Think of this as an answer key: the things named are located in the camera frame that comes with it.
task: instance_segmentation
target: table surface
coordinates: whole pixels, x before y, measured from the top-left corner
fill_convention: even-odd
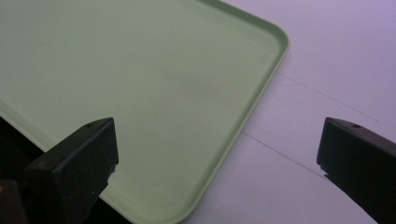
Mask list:
[[[184,223],[375,223],[316,156],[326,117],[396,142],[396,2],[225,2],[281,27],[290,51]]]

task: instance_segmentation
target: green tray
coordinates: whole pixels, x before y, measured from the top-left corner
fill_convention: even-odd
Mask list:
[[[218,1],[8,0],[0,15],[1,117],[44,151],[113,117],[101,198],[133,223],[193,210],[289,47]]]

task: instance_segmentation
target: light green plastic tray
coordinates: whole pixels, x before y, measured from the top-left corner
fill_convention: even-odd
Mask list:
[[[44,151],[113,117],[120,164],[101,198],[133,223],[177,223],[288,47],[217,1],[2,1],[0,115]]]

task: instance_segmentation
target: white table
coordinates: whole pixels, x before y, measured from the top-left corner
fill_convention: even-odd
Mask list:
[[[396,2],[226,0],[290,51],[185,223],[375,223],[316,164],[326,117],[396,142]]]

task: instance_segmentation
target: white tabletop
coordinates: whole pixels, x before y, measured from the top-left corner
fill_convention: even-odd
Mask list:
[[[396,2],[226,0],[290,51],[185,223],[375,223],[316,164],[326,117],[396,142]]]

